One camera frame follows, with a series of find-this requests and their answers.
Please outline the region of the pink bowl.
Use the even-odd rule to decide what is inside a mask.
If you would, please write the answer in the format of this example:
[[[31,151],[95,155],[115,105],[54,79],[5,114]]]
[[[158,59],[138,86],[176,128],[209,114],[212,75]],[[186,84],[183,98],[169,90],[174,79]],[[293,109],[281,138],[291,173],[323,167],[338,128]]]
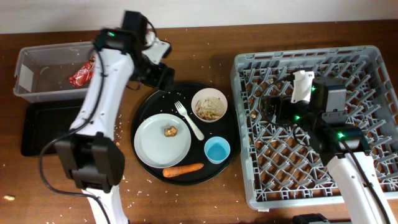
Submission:
[[[224,106],[225,106],[225,112],[224,112],[224,114],[222,115],[222,117],[223,117],[223,116],[226,114],[226,112],[227,112],[227,109],[228,109],[228,102],[227,102],[227,99],[226,99],[225,95],[224,95],[220,90],[217,90],[217,89],[215,89],[215,88],[204,88],[204,89],[199,90],[198,92],[196,92],[196,93],[194,94],[193,98],[192,98],[191,107],[192,107],[193,114],[194,114],[199,120],[201,120],[201,121],[203,121],[203,122],[206,122],[206,123],[214,123],[214,122],[220,120],[222,117],[219,118],[219,119],[216,119],[216,120],[214,120],[214,121],[207,121],[207,120],[204,120],[204,119],[199,118],[198,115],[196,115],[196,112],[195,112],[195,106],[196,106],[197,102],[198,102],[200,99],[205,98],[205,97],[208,97],[208,96],[213,96],[213,97],[217,97],[217,98],[220,98],[220,99],[221,99],[221,101],[223,102],[223,104],[224,104]]]

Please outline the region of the brown food scrap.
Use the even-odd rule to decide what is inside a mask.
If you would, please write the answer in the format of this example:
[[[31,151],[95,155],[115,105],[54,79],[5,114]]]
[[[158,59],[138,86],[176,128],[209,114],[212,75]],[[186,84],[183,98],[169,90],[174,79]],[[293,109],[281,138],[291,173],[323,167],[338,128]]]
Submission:
[[[175,126],[171,126],[169,128],[164,129],[165,137],[174,137],[178,134],[178,129]]]

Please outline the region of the rice and peanut waste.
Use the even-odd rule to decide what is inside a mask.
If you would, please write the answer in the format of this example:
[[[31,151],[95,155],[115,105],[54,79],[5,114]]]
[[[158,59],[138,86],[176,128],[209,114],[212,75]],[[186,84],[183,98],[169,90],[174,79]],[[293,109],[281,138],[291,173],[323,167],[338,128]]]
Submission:
[[[220,98],[208,96],[197,102],[195,112],[201,119],[214,121],[222,117],[225,106]]]

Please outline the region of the light grey plate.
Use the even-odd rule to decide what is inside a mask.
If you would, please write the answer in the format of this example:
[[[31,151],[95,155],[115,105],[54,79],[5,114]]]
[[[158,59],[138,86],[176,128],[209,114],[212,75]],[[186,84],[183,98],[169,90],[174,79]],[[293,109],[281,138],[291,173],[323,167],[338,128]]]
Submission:
[[[171,126],[178,129],[178,134],[165,137],[164,129]],[[191,140],[190,130],[182,119],[161,113],[140,124],[134,136],[134,149],[143,163],[162,169],[181,162],[190,150]]]

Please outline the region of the red snack wrapper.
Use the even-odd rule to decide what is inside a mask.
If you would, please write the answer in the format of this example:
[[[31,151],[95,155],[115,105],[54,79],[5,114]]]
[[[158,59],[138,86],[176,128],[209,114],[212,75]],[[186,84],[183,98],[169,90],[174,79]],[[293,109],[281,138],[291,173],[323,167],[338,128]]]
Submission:
[[[92,56],[68,81],[75,87],[83,86],[89,82],[93,76],[95,57]]]

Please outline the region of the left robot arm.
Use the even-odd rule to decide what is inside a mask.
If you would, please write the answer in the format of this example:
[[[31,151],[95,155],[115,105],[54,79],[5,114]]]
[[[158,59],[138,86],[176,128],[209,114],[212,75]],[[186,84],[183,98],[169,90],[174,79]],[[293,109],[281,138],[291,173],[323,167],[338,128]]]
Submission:
[[[95,63],[85,100],[69,132],[47,143],[40,155],[56,150],[63,171],[81,192],[67,192],[50,185],[39,162],[40,178],[51,191],[85,197],[96,223],[128,223],[119,191],[125,157],[114,143],[114,125],[124,90],[129,81],[169,91],[174,69],[161,60],[171,44],[156,35],[153,25],[140,12],[126,11],[122,24],[102,29],[93,41]]]

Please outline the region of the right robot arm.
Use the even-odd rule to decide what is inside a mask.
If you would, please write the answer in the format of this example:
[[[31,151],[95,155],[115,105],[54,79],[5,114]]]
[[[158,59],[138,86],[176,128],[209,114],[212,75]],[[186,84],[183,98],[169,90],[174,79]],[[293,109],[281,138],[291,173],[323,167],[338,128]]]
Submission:
[[[281,128],[300,128],[338,186],[352,223],[396,223],[377,179],[361,128],[348,124],[343,79],[299,71],[271,83],[258,99],[262,117]]]

